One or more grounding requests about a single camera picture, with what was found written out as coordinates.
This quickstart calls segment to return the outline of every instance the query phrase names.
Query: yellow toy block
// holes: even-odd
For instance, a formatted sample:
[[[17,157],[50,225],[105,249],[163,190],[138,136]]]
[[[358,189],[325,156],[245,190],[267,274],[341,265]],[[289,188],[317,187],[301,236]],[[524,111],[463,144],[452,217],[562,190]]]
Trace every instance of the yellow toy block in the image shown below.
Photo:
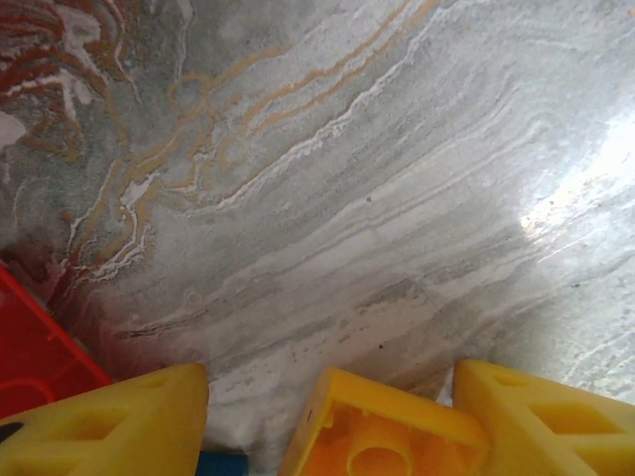
[[[459,362],[454,407],[492,440],[483,476],[633,476],[635,407],[497,365]]]
[[[488,448],[473,416],[328,368],[278,474],[471,476]]]
[[[208,387],[171,367],[0,421],[0,476],[192,476]]]

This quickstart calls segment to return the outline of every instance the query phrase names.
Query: yellow toy piece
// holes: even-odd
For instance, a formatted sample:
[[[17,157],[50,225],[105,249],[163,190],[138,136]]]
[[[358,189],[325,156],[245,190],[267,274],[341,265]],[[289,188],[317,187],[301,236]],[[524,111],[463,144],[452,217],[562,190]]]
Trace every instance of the yellow toy piece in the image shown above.
[[[192,476],[207,397],[204,368],[190,364],[10,416],[0,476]]]
[[[489,442],[470,415],[328,368],[279,476],[471,476]]]
[[[454,407],[492,439],[483,476],[633,476],[635,407],[478,361],[454,370]]]

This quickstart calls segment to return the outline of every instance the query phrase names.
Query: gray marble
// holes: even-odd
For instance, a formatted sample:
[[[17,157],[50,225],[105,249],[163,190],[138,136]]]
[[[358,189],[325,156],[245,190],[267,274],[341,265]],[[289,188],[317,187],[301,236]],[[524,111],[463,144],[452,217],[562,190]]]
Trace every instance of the gray marble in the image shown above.
[[[0,1],[0,256],[113,375],[263,474],[327,364],[635,404],[634,4],[133,3]]]

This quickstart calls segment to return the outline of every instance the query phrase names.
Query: yellow plastic block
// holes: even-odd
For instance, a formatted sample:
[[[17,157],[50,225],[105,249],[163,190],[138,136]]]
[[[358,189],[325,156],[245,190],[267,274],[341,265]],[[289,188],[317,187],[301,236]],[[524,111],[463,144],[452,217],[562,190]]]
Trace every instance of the yellow plastic block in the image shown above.
[[[0,476],[192,476],[205,371],[182,365],[0,421]]]
[[[328,368],[279,476],[467,476],[489,442],[470,415]]]
[[[486,362],[454,370],[454,407],[492,451],[483,476],[633,476],[635,407]]]

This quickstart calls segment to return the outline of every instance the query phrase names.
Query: marble floor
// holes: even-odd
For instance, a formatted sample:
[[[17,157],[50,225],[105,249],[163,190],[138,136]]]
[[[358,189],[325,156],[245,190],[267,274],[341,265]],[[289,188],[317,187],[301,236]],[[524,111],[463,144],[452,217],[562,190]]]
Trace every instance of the marble floor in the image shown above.
[[[0,0],[0,257],[274,474],[327,364],[635,403],[635,3]]]

